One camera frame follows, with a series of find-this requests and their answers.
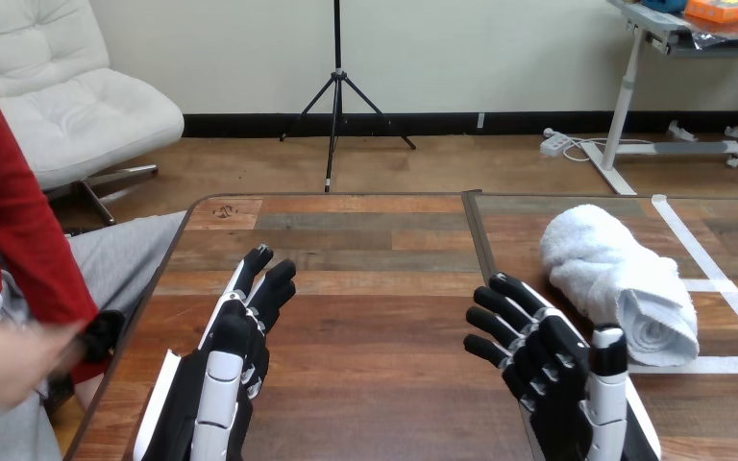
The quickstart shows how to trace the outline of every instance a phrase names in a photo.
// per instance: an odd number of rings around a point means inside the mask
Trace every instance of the desk frame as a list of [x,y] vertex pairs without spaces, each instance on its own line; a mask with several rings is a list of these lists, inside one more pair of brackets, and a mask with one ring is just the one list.
[[655,144],[620,144],[629,104],[632,101],[638,65],[643,45],[649,43],[666,55],[692,58],[738,58],[738,49],[695,50],[693,44],[684,43],[685,34],[690,34],[686,23],[670,14],[653,12],[639,4],[625,4],[623,0],[608,0],[627,17],[632,28],[634,41],[629,55],[627,73],[618,93],[618,103],[609,127],[603,151],[592,142],[581,143],[581,150],[592,160],[612,189],[621,195],[637,195],[618,172],[615,157],[618,155],[704,155],[729,154],[738,157],[738,142],[659,142]]

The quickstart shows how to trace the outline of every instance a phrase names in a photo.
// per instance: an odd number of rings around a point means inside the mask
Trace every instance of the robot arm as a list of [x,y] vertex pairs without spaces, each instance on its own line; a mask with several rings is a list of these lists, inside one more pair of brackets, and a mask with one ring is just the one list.
[[548,461],[656,461],[660,446],[627,374],[627,343],[596,326],[588,344],[567,317],[520,280],[480,287],[467,321],[494,337],[465,349],[502,370],[531,440]]
[[143,415],[134,460],[240,460],[267,375],[267,332],[295,295],[295,265],[282,261],[255,285],[273,257],[267,246],[238,264],[216,302],[197,349],[169,351]]

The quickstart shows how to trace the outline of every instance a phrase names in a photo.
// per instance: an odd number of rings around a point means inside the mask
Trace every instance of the white towel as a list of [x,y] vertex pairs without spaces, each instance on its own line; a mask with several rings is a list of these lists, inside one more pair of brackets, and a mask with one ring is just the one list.
[[668,257],[642,247],[620,221],[593,205],[551,221],[541,241],[550,282],[593,323],[617,323],[629,355],[646,365],[683,365],[698,356],[698,320]]

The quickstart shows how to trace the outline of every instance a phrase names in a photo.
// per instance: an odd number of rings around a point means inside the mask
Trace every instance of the black robotic finger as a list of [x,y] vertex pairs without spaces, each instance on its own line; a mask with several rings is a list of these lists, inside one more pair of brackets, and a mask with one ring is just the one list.
[[539,334],[531,334],[525,339],[525,350],[530,361],[542,372],[547,381],[558,382],[556,362]]
[[[227,300],[219,307],[219,312],[216,314],[216,319],[213,321],[213,324],[210,326],[210,329],[208,330],[208,338],[210,340],[213,339],[213,336],[215,332],[219,329],[219,326],[221,325],[221,322],[223,319],[228,318],[230,316],[241,318],[245,315],[245,307],[242,301],[239,299],[232,299]],[[201,343],[202,349],[207,349],[210,347],[208,342]]]
[[497,368],[504,368],[504,364],[508,359],[508,355],[497,345],[485,338],[480,338],[476,334],[465,336],[462,344],[465,345],[465,351],[491,362]]
[[516,368],[519,378],[526,384],[530,384],[535,379],[542,379],[541,367],[533,363],[528,348],[524,346],[513,354],[513,366]]
[[276,267],[267,271],[264,274],[256,286],[253,288],[253,292],[247,297],[245,305],[248,307],[254,306],[256,308],[264,306],[264,302],[269,300],[272,293],[276,292],[279,288],[289,284],[292,278],[295,277],[295,264],[292,261],[285,259],[276,265]]
[[258,356],[258,360],[254,363],[256,369],[253,372],[253,376],[247,385],[247,395],[250,399],[254,399],[259,392],[261,387],[264,385],[264,380],[267,379],[267,372],[270,368],[270,350],[264,348]]
[[515,366],[510,365],[505,367],[502,371],[502,379],[504,379],[504,383],[507,384],[507,388],[510,389],[510,393],[513,394],[513,397],[515,397],[516,400],[519,400],[528,394],[528,386],[522,378],[519,377],[519,374],[516,373]]
[[259,245],[258,248],[254,248],[248,254],[246,254],[234,273],[233,286],[229,286],[227,291],[239,290],[244,293],[245,296],[250,294],[253,287],[253,282],[256,280],[256,276],[270,259],[273,258],[273,250],[267,245]]
[[465,320],[474,327],[493,336],[505,349],[510,348],[510,345],[514,341],[522,337],[522,335],[514,331],[500,317],[480,307],[470,307],[465,312]]
[[481,286],[474,292],[474,303],[485,307],[503,318],[516,331],[522,331],[526,326],[533,323],[533,319],[518,306],[513,305],[505,297],[496,291]]
[[295,296],[295,283],[290,281],[273,291],[270,296],[265,297],[261,303],[250,304],[254,314],[261,322],[265,334],[270,332],[276,322],[278,322],[282,306],[290,301],[293,296]]
[[561,367],[572,369],[587,363],[589,346],[562,316],[551,315],[543,319],[538,333],[547,351]]
[[537,402],[545,399],[545,389],[542,389],[541,385],[536,385],[533,380],[525,380],[519,373],[515,363],[505,367],[502,371],[502,379],[504,379],[504,383],[507,384],[507,388],[510,389],[513,397],[529,412],[535,410]]
[[520,305],[529,316],[533,316],[540,309],[550,307],[527,284],[503,272],[494,275],[488,281],[490,287]]
[[250,342],[247,348],[247,356],[245,356],[244,359],[243,369],[245,374],[247,374],[251,367],[253,367],[254,362],[258,360],[258,357],[260,356],[261,351],[266,347],[267,342],[264,337],[264,333],[258,329],[257,320],[253,317],[247,317],[247,320],[248,327],[250,328]]

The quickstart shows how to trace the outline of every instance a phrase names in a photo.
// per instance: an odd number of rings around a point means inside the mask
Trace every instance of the red sweater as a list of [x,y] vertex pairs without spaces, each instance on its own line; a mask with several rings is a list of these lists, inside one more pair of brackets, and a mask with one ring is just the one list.
[[[88,322],[97,314],[69,243],[1,110],[0,254],[40,322]],[[81,382],[98,376],[107,363],[79,364],[72,377]]]

